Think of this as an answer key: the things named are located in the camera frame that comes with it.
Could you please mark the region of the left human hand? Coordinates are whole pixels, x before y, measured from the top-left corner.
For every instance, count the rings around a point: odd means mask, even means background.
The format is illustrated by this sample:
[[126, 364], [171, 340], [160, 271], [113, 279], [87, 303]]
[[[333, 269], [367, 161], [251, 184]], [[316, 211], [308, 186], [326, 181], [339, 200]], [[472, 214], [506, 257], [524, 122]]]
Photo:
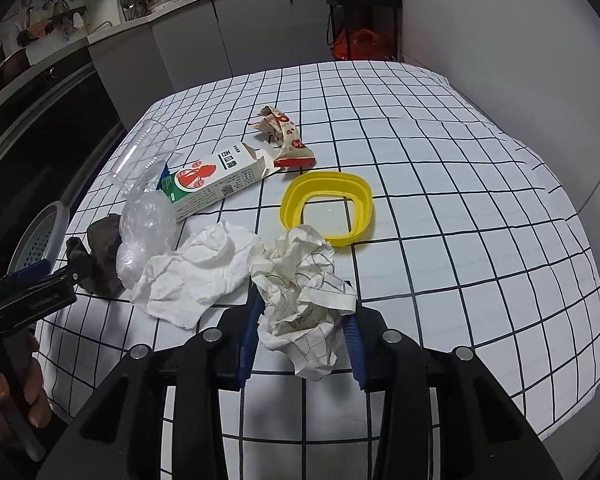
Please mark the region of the left human hand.
[[[28, 367], [24, 374], [22, 393], [29, 404], [29, 422], [35, 428], [44, 428], [52, 419], [52, 410], [44, 390], [40, 363], [33, 356], [33, 353], [38, 351], [38, 341], [31, 333], [27, 333], [27, 336], [27, 350], [24, 356], [28, 359]], [[6, 419], [6, 405], [9, 400], [9, 384], [5, 376], [0, 373], [0, 442], [15, 440], [12, 427]]]

